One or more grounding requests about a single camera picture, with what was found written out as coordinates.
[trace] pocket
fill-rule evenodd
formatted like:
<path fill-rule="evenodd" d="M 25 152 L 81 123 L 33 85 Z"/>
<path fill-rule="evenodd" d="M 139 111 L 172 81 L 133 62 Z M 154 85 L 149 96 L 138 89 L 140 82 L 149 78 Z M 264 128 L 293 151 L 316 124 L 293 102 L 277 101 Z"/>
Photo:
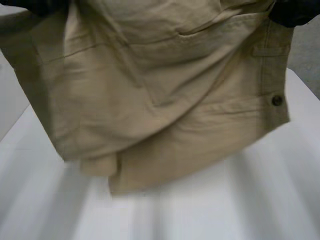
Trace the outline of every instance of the pocket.
<path fill-rule="evenodd" d="M 142 69 L 142 81 L 153 103 L 204 96 L 223 69 L 224 60 L 267 16 L 268 11 L 236 15 L 192 34 L 177 33 L 161 42 L 132 44 L 134 61 Z"/>

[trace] white table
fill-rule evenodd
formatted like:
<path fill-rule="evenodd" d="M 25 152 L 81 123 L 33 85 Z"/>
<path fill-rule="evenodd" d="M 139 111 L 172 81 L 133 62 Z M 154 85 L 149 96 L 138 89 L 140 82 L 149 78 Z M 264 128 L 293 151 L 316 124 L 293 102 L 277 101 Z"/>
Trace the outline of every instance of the white table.
<path fill-rule="evenodd" d="M 0 142 L 0 240 L 319 240 L 320 101 L 291 70 L 292 122 L 157 189 L 111 198 L 56 154 L 31 107 Z"/>

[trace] gray wall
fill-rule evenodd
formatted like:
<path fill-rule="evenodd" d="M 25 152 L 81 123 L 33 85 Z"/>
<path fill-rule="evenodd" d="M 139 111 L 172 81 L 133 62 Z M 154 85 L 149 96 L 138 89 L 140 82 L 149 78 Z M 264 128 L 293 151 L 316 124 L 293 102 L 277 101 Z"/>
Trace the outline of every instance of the gray wall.
<path fill-rule="evenodd" d="M 0 15 L 16 11 L 17 8 L 0 5 Z M 0 52 L 0 141 L 28 105 L 29 102 L 18 83 L 14 70 Z"/>

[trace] cotton twill fabric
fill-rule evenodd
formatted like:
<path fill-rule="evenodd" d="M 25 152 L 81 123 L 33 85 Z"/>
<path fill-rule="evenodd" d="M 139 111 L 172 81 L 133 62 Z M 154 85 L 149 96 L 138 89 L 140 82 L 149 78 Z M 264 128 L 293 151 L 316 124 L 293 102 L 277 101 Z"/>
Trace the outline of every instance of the cotton twill fabric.
<path fill-rule="evenodd" d="M 0 18 L 0 47 L 62 158 L 119 194 L 198 171 L 288 122 L 293 30 L 268 20 L 272 6 L 73 1 L 46 18 Z"/>

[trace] black glove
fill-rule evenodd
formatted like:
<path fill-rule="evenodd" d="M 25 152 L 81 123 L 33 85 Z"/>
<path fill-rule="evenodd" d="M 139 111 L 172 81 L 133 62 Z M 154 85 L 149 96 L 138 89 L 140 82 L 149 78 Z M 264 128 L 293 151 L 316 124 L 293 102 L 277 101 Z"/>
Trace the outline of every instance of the black glove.
<path fill-rule="evenodd" d="M 0 4 L 28 9 L 40 17 L 45 17 L 67 6 L 68 0 L 0 0 Z"/>
<path fill-rule="evenodd" d="M 304 25 L 320 14 L 320 0 L 278 0 L 269 18 L 287 28 Z"/>

